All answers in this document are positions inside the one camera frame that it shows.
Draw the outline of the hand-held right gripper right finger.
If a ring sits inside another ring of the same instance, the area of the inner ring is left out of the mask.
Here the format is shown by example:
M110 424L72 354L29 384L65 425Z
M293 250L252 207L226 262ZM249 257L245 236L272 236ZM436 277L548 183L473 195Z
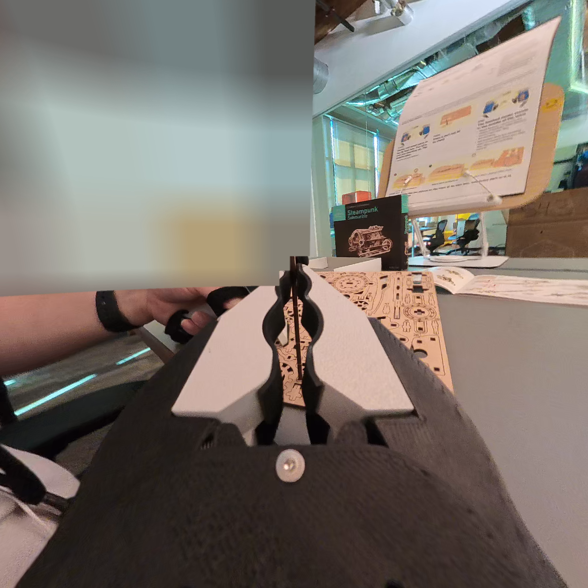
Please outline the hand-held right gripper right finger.
M311 338L302 379L312 445L327 443L349 422L405 417L415 407L384 345L378 322L313 269L297 267L301 324Z

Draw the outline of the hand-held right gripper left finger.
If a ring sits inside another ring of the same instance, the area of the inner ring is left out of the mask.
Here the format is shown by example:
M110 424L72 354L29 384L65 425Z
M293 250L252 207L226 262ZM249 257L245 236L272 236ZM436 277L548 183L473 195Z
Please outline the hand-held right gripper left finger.
M178 417L234 424L255 445L273 445L283 411L283 379L276 341L288 333L284 306L290 273L260 286L224 313L196 360L175 404Z

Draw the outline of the thin wooden model part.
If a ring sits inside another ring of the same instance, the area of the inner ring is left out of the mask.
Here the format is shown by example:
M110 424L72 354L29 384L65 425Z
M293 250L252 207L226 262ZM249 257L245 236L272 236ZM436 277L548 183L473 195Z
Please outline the thin wooden model part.
M299 329L299 313L298 313L298 264L295 256L290 257L290 291L292 298L293 307L293 327L295 331L295 352L296 352L296 364L298 370L298 380L300 382L303 379L303 366L302 366L302 352L300 345L300 329Z

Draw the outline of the person's left forearm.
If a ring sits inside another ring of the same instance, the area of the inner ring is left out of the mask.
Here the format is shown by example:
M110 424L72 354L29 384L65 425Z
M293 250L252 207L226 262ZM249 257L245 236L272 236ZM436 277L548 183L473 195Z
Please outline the person's left forearm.
M114 291L131 324L147 322L146 290ZM1 376L30 371L108 340L100 324L96 292L1 297Z

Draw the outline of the black model kit box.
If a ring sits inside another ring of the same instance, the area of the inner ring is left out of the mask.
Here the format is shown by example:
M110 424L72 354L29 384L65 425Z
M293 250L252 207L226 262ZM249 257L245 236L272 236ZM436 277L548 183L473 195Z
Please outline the black model kit box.
M408 268L408 195L332 208L334 251L339 258L379 258L382 270Z

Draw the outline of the person's left hand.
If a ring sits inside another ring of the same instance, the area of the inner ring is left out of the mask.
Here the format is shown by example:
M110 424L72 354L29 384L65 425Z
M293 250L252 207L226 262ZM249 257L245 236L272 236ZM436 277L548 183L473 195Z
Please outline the person's left hand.
M143 308L146 311L147 322L152 320L164 326L173 313L180 309L194 311L191 320L183 321L183 328L195 336L215 318L210 308L206 305L206 297L218 287L203 286L197 288L170 288L147 289L146 302ZM232 300L227 304L230 310L240 300Z

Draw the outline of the laser-cut plywood sheet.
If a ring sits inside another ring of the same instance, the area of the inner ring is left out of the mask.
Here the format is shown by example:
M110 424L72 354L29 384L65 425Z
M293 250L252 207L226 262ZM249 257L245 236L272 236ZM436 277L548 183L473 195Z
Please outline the laser-cut plywood sheet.
M416 355L453 391L435 285L430 272L358 272L314 270ZM310 336L300 328L302 360Z

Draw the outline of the black wristband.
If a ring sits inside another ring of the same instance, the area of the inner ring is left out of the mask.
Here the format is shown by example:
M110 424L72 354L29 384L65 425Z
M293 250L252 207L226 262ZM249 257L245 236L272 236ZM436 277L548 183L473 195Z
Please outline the black wristband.
M95 310L102 327L109 333L121 334L138 329L121 312L113 290L99 290L95 293Z

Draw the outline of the black office chair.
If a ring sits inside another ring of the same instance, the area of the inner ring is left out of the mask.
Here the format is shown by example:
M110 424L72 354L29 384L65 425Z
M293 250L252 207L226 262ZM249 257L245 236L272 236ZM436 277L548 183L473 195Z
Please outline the black office chair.
M469 244L479 238L479 225L481 219L477 218L468 218L463 227L462 234L456 238L455 244L458 248L458 251L462 255L468 255L469 253Z
M447 219L438 221L435 232L432 236L427 237L424 240L424 245L428 254L434 254L438 247L445 244L445 229L447 226Z

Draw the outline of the open instruction booklet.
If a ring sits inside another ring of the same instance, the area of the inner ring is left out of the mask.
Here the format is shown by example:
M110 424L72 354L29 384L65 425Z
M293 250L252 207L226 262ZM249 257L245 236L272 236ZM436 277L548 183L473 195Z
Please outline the open instruction booklet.
M587 306L587 281L474 275L453 266L429 268L436 286L452 295L482 296L556 305Z

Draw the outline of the window with blinds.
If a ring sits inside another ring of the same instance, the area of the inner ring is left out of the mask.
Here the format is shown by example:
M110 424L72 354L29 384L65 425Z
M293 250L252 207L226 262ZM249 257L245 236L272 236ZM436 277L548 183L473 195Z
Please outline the window with blinds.
M383 154L389 141L378 133L332 116L322 116L323 143L329 197L336 204L343 196L378 193Z

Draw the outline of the brown cardboard box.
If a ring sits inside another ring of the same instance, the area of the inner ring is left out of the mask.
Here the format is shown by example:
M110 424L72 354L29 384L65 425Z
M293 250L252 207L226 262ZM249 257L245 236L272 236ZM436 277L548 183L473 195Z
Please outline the brown cardboard box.
M586 258L587 188L544 193L509 211L506 255L512 258Z

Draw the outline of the person's white shirt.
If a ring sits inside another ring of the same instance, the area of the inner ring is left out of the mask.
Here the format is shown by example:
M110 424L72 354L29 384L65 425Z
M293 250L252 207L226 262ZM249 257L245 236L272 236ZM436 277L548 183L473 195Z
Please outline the person's white shirt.
M1 587L16 587L59 526L79 481L58 464L1 445Z

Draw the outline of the printed instruction sheet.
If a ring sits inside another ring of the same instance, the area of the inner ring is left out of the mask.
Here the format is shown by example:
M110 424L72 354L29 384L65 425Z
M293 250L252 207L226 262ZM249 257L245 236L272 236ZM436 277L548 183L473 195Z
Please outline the printed instruction sheet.
M408 195L416 214L494 205L524 191L561 20L418 83L399 119L387 196Z

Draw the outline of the instruction sheet on stand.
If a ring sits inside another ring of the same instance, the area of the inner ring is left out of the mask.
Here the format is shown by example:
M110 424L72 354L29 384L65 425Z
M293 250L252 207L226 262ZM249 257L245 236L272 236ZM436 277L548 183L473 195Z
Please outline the instruction sheet on stand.
M477 193L473 196L458 196L451 200L445 199L441 204L416 204L415 196L409 196L408 218L413 227L413 240L418 242L421 255L408 256L408 265L419 268L442 265L453 265L463 268L495 269L503 266L509 257L506 255L490 255L486 213L522 208L543 195L548 187L553 170L557 137L564 105L564 92L560 86L544 83L541 91L539 113L535 125L534 140L530 154L530 165L527 173L525 191L521 194L498 196L489 189L488 184L481 183L478 178L465 173L474 182ZM433 255L424 244L422 232L416 222L418 217L435 214L459 214L474 211L479 214L479 230L481 248L477 255Z

